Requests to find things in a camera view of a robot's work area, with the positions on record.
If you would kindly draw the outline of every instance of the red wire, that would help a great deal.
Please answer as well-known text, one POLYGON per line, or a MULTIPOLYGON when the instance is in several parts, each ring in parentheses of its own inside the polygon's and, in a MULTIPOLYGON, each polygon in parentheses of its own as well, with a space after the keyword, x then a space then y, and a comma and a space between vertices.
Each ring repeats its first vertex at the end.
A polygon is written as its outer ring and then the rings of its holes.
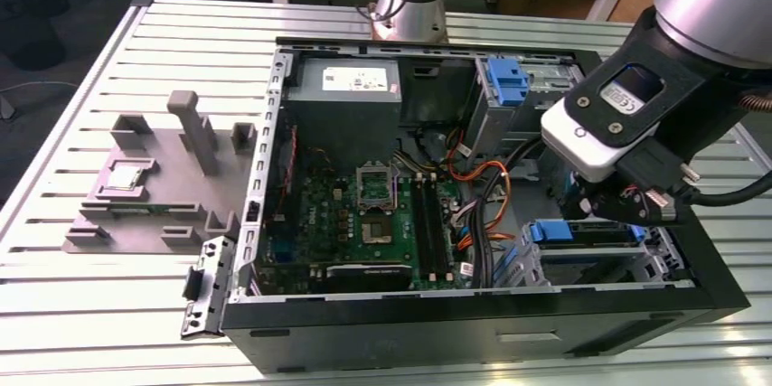
POLYGON ((285 203, 286 190, 289 188, 289 183, 292 182, 292 170, 294 168, 294 157, 297 152, 297 126, 292 127, 292 155, 289 156, 289 165, 285 172, 285 181, 281 186, 281 196, 278 197, 278 205, 276 205, 276 211, 273 212, 272 221, 276 220, 276 214, 281 211, 281 207, 285 203))

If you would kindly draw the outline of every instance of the label sticker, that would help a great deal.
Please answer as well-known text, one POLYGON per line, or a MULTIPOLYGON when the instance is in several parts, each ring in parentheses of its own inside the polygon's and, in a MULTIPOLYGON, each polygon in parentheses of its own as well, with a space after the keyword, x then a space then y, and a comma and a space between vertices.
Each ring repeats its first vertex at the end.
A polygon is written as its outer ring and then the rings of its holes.
POLYGON ((322 90, 388 92, 385 68, 329 67, 322 72, 322 90))
POLYGON ((620 113, 632 115, 642 109, 644 102, 616 82, 610 82, 601 90, 601 98, 620 113))
POLYGON ((462 262, 461 263, 461 269, 458 270, 458 273, 461 273, 464 276, 472 276, 474 274, 474 266, 472 264, 469 264, 468 262, 462 262))
POLYGON ((469 154, 472 153, 469 146, 464 144, 458 144, 458 146, 456 146, 456 149, 458 150, 458 152, 462 154, 464 157, 468 157, 469 154))

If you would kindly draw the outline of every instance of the floor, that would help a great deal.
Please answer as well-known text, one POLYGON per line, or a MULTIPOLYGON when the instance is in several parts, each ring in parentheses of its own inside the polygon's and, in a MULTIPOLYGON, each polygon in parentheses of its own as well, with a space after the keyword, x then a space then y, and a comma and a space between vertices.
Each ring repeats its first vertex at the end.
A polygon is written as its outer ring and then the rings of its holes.
MULTIPOLYGON (((313 5, 365 5, 372 0, 293 1, 313 5)), ((37 80, 80 83, 130 0, 69 0, 69 3, 70 9, 52 19, 66 46, 68 59, 46 71, 28 72, 16 69, 6 58, 0 57, 0 89, 37 80)), ((484 0, 446 0, 446 9, 484 14, 488 5, 484 0)), ((0 205, 13 190, 72 93, 73 88, 61 85, 34 85, 1 93, 17 109, 17 114, 10 121, 0 122, 0 205)), ((748 125, 764 149, 772 149, 768 118, 749 117, 748 125)))

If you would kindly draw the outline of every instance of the connector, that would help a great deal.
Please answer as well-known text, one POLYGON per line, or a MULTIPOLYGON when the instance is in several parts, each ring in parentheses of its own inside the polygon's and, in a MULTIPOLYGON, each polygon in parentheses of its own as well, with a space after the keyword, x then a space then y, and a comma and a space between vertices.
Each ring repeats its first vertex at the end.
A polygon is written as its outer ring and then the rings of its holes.
POLYGON ((646 197, 660 206, 668 205, 662 193, 670 196, 688 195, 693 187, 684 180, 693 178, 693 171, 682 159, 657 142, 646 137, 616 162, 616 171, 645 192, 646 197))

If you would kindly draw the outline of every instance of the blue plastic tab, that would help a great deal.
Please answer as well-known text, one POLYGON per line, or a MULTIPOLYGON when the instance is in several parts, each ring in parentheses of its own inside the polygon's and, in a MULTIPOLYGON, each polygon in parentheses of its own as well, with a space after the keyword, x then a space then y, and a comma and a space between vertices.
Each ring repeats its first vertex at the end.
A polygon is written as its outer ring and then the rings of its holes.
POLYGON ((636 225, 629 225, 629 232, 632 232, 632 236, 636 238, 636 241, 641 243, 646 240, 646 230, 636 225))
POLYGON ((528 95, 528 74, 514 59, 486 58, 486 77, 498 94, 498 104, 520 106, 528 95))
POLYGON ((566 221, 536 221, 530 225, 530 235, 534 235, 534 232, 538 234, 538 237, 533 237, 536 243, 574 239, 566 221))

